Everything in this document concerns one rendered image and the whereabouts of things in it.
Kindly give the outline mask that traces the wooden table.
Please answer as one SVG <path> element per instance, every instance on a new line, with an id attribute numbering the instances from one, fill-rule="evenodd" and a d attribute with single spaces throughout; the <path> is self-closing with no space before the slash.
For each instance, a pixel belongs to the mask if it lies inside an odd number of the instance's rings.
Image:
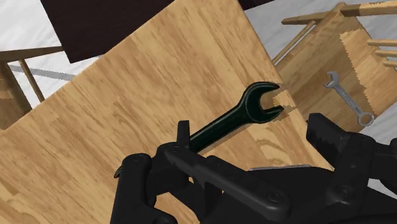
<path id="1" fill-rule="evenodd" d="M 0 134 L 0 224 L 109 224 L 122 160 L 282 83 L 238 0 L 175 0 Z"/>

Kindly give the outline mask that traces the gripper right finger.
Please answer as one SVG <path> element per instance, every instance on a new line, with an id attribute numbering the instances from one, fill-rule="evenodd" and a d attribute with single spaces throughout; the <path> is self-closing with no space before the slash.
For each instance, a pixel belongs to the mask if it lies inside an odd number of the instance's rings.
<path id="1" fill-rule="evenodd" d="M 397 137 L 389 145 L 340 128 L 321 113 L 307 120 L 307 141 L 334 167 L 324 193 L 327 206 L 358 210 L 366 200 L 369 179 L 378 179 L 397 195 Z"/>

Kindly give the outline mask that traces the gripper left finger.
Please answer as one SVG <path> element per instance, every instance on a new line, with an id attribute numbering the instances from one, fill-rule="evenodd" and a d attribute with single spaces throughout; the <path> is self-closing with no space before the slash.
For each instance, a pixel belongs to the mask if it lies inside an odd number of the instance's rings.
<path id="1" fill-rule="evenodd" d="M 158 195 L 171 193 L 190 208 L 200 224 L 281 223 L 291 213 L 287 193 L 216 156 L 192 151 L 187 120 L 177 140 L 158 147 L 154 157 L 131 154 L 115 172 L 118 180 L 110 224 L 178 224 L 155 208 Z"/>

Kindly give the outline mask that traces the black open-end wrench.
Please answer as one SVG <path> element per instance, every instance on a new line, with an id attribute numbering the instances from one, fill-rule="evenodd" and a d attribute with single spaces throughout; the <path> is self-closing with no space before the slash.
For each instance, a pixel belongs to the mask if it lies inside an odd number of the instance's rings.
<path id="1" fill-rule="evenodd" d="M 278 84 L 269 81 L 258 81 L 250 84 L 233 108 L 198 131 L 187 132 L 189 134 L 189 150 L 199 153 L 245 125 L 264 124 L 277 118 L 284 111 L 284 108 L 273 106 L 264 109 L 261 106 L 261 97 L 278 88 Z"/>

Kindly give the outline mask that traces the silver combination wrench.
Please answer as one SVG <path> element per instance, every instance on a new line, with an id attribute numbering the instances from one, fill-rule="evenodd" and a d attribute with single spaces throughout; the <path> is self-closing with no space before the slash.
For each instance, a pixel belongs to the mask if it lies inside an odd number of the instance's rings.
<path id="1" fill-rule="evenodd" d="M 325 88 L 334 89 L 336 93 L 341 96 L 345 103 L 355 112 L 359 125 L 363 127 L 370 126 L 375 120 L 374 115 L 369 112 L 364 112 L 354 99 L 344 90 L 340 85 L 340 76 L 337 72 L 328 71 L 327 74 L 330 76 L 330 81 L 327 84 L 323 84 L 323 86 Z"/>

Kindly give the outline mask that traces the wooden chair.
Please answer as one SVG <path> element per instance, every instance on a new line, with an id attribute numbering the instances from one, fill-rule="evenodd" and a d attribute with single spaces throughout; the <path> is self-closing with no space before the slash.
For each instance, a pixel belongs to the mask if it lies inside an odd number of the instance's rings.
<path id="1" fill-rule="evenodd" d="M 26 59 L 62 52 L 62 46 L 0 51 L 0 130 L 6 130 L 32 110 L 8 63 L 18 61 L 39 102 L 44 101 Z"/>
<path id="2" fill-rule="evenodd" d="M 276 69 L 304 119 L 322 113 L 343 129 L 359 132 L 355 112 L 324 87 L 328 72 L 338 73 L 341 86 L 361 109 L 379 116 L 397 102 L 397 71 L 385 66 L 385 54 L 353 10 L 353 5 L 338 3 L 331 11 L 284 19 L 284 25 L 303 24 L 305 29 Z"/>

